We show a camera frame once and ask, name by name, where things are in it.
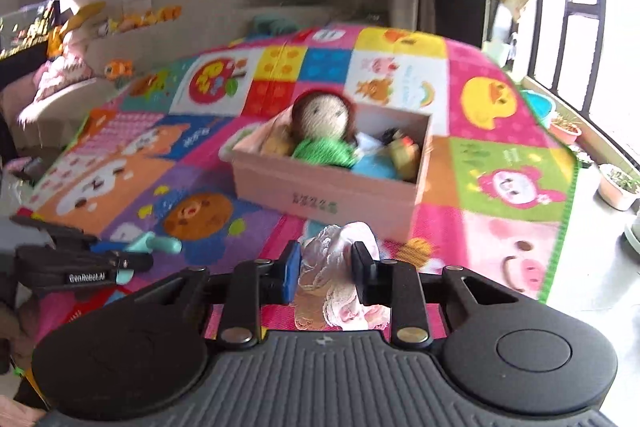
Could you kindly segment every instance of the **brown yarn hair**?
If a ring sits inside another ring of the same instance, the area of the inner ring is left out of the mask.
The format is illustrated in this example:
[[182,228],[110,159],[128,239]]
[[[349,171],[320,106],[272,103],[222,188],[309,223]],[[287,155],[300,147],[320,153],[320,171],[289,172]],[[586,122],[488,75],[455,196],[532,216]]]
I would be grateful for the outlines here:
[[348,143],[355,142],[356,139],[356,129],[355,129],[355,117],[356,111],[353,105],[353,102],[348,99],[343,94],[338,92],[329,90],[329,89],[311,89],[302,93],[299,97],[297,97],[296,101],[293,103],[293,108],[291,109],[291,136],[297,142],[301,142],[305,137],[302,134],[302,129],[300,127],[300,120],[302,119],[302,113],[306,109],[313,100],[315,100],[318,96],[334,96],[335,98],[340,98],[342,103],[344,103],[347,108],[347,129],[344,131],[344,135],[341,137]]

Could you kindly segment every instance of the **pink cardboard box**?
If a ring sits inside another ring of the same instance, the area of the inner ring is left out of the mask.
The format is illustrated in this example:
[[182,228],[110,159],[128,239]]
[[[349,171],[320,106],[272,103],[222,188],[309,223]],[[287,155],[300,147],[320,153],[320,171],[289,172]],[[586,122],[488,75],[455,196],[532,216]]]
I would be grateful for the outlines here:
[[314,166],[289,157],[260,155],[277,122],[290,122],[291,108],[240,140],[232,165],[239,198],[321,223],[367,223],[381,239],[405,243],[422,200],[430,156],[431,118],[369,104],[356,104],[356,129],[380,138],[398,127],[422,147],[417,183],[370,178],[348,169]]

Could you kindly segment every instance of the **window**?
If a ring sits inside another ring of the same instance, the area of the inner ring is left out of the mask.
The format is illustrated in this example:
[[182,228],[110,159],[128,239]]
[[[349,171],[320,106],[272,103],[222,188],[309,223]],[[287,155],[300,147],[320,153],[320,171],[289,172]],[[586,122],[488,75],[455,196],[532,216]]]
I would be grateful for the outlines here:
[[640,166],[638,0],[537,0],[529,76]]

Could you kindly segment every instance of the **red square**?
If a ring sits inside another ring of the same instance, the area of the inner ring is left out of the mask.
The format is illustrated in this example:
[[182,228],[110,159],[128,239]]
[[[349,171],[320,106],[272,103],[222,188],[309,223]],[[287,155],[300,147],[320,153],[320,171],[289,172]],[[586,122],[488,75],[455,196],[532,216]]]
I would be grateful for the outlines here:
[[294,82],[253,81],[244,102],[242,115],[273,118],[291,104],[294,86]]
[[273,118],[291,104],[293,98],[293,82],[269,82],[269,91],[262,107],[265,118]]
[[271,82],[256,82],[255,80],[251,83],[244,107],[242,108],[243,116],[260,116],[262,114],[262,108],[265,106],[270,84]]

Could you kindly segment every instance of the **green square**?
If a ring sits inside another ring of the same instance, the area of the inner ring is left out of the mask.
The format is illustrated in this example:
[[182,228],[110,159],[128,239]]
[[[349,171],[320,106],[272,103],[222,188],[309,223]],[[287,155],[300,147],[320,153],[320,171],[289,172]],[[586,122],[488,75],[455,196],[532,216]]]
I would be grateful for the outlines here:
[[460,205],[523,221],[561,221],[569,181],[549,149],[450,139]]

